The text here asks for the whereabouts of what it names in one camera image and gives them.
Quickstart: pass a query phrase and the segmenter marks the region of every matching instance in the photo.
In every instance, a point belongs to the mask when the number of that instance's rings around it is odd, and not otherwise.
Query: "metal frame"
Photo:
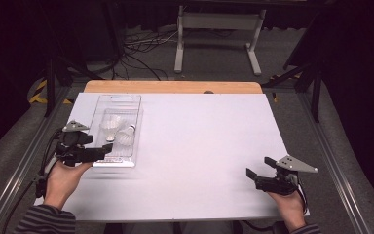
[[[68,92],[68,87],[60,88],[60,91],[56,99],[56,105],[53,111],[51,112],[49,117],[43,118],[33,140],[31,141],[25,153],[23,154],[23,157],[21,158],[15,172],[9,179],[4,191],[2,192],[0,196],[0,222],[1,219],[4,217],[5,213],[7,212],[8,208],[11,206],[11,203],[15,199],[15,196],[17,195],[17,192],[32,164],[32,161],[35,158],[37,151],[39,150],[39,146],[43,142],[44,135],[47,132],[53,120],[56,118],[56,115],[60,107],[62,106],[62,103],[65,100]]]
[[[236,30],[252,30],[253,38],[250,43],[246,43],[248,58],[251,62],[251,68],[254,75],[261,75],[259,62],[257,60],[254,49],[266,10],[261,10],[258,15],[237,15],[237,14],[206,14],[206,13],[185,13],[184,7],[178,8],[178,42],[177,52],[175,55],[174,72],[181,73],[184,55],[184,28],[216,28],[216,29],[236,29]]]
[[[307,95],[298,94],[298,97],[303,109],[305,110],[306,116],[309,119],[309,123],[314,130],[317,141],[320,144],[320,148],[323,154],[323,160],[332,176],[333,182],[336,185],[336,189],[339,192],[339,196],[341,197],[348,216],[351,219],[351,223],[354,226],[355,233],[372,233],[367,226],[362,213],[360,212],[354,192],[352,191],[351,186],[349,185],[349,182],[345,177],[345,174],[342,172],[342,170],[338,166],[338,163],[336,162],[335,156],[332,152],[329,142],[327,141],[323,129],[321,128],[320,124],[315,121],[310,113],[311,106],[309,104]]]
[[[114,30],[115,22],[112,19],[110,11],[111,4],[113,3],[111,1],[101,1],[100,4],[105,18],[105,24],[111,38],[113,50],[117,52],[117,57],[119,57],[118,36]],[[23,6],[26,12],[29,14],[29,19],[34,26],[34,29],[38,32],[39,38],[42,42],[42,49],[45,51],[48,82],[48,103],[45,117],[48,117],[55,108],[55,79],[57,78],[61,86],[70,86],[73,82],[73,79],[67,69],[68,67],[74,68],[90,79],[104,79],[97,76],[93,72],[90,72],[86,67],[81,67],[62,55],[62,52],[59,50],[59,45],[57,44],[57,39],[52,26],[48,21],[47,15],[43,10],[40,1],[23,0]]]

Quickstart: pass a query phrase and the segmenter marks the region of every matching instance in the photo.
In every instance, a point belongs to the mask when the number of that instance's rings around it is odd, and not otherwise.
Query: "wire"
[[[90,72],[93,73],[93,74],[99,75],[99,74],[102,74],[102,73],[105,73],[105,72],[111,70],[111,68],[114,67],[115,65],[117,65],[117,63],[118,63],[118,59],[114,59],[111,64],[109,64],[105,67],[102,67],[98,70],[92,70]],[[86,75],[84,75],[84,74],[82,74],[81,72],[78,72],[78,71],[69,70],[69,73],[71,73],[71,75],[73,75],[74,77],[77,77],[77,78],[78,77],[86,77]]]
[[[169,34],[171,32],[172,32],[172,30],[164,32],[162,34],[162,36],[165,36],[165,35],[167,35],[167,34]],[[144,33],[148,33],[148,34],[146,36],[142,37],[142,38],[140,38],[140,37],[137,36],[139,34],[144,34]],[[152,32],[144,32],[144,33],[141,32],[141,33],[135,33],[133,35],[127,35],[127,39],[126,39],[127,41],[126,41],[126,43],[137,42],[137,41],[149,41],[149,40],[160,38],[160,32],[158,32],[157,34],[153,34]]]
[[[123,65],[123,61],[121,60],[120,61],[120,64],[124,67],[124,69],[126,70],[126,75],[127,75],[127,80],[130,80],[130,77],[129,77],[129,71],[127,70],[127,68]]]
[[[2,230],[2,233],[5,234],[7,228],[8,228],[8,224],[9,224],[9,221],[11,220],[11,217],[12,215],[14,214],[14,211],[15,209],[17,208],[17,206],[19,205],[20,201],[22,200],[22,198],[25,196],[26,192],[29,190],[29,188],[32,186],[32,183],[33,181],[30,181],[29,184],[26,186],[26,188],[23,190],[22,194],[20,194],[17,202],[14,204],[14,206],[12,207],[10,213],[8,214],[7,216],[7,219],[5,221],[5,224],[4,224],[4,227],[3,227],[3,230]]]
[[[302,179],[299,178],[299,185],[300,189],[297,189],[297,193],[299,193],[299,196],[303,200],[303,214],[305,214],[308,211],[308,198],[305,193],[305,189],[303,188],[303,182]]]
[[[62,128],[56,129],[56,131],[51,135],[50,140],[47,143],[44,151],[44,157],[42,158],[41,168],[39,170],[39,175],[44,175],[45,166],[47,165],[48,161],[48,152],[50,151],[51,145],[53,144],[54,140],[59,137],[59,134],[62,132]]]
[[[115,66],[112,67],[111,72],[112,72],[111,80],[114,80],[115,79]]]
[[[272,226],[268,226],[268,227],[256,227],[253,224],[251,224],[249,221],[244,220],[243,222],[245,224],[247,224],[247,226],[249,226],[251,229],[256,230],[256,231],[267,232],[267,231],[272,231],[273,230]]]
[[[206,33],[215,35],[217,37],[226,38],[226,37],[233,35],[233,32],[236,31],[232,29],[205,29],[205,28],[198,28],[198,29],[186,28],[184,30],[187,33],[183,36],[183,38],[189,37],[193,32],[206,32]]]
[[[145,64],[143,61],[141,61],[140,59],[136,58],[136,57],[133,57],[133,56],[130,56],[130,55],[127,55],[128,57],[132,58],[132,59],[135,59],[137,60],[139,63],[143,64],[147,69],[149,69],[156,77],[159,81],[161,81],[160,77],[157,75],[157,73],[151,69],[147,64]]]
[[[124,66],[124,64],[125,64],[125,65],[127,65],[127,66],[129,66],[129,67],[136,68],[136,69],[151,69],[151,70],[161,71],[161,72],[166,76],[166,79],[169,80],[169,78],[168,78],[166,72],[165,72],[164,70],[162,70],[162,69],[137,67],[137,66],[130,65],[130,64],[124,62],[124,61],[121,61],[121,63],[123,63],[123,66]]]
[[[170,40],[176,33],[177,31],[168,31],[162,35],[158,34],[157,36],[148,39],[129,41],[125,43],[125,48],[134,52],[147,53],[154,50],[158,46],[165,44],[168,41],[177,42],[175,40]]]

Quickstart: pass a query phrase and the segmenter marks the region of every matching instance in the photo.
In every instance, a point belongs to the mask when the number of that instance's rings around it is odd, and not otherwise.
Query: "striped sleeve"
[[[75,233],[75,215],[47,205],[33,206],[14,233]]]
[[[321,234],[321,232],[316,224],[310,224],[293,231],[291,234]]]

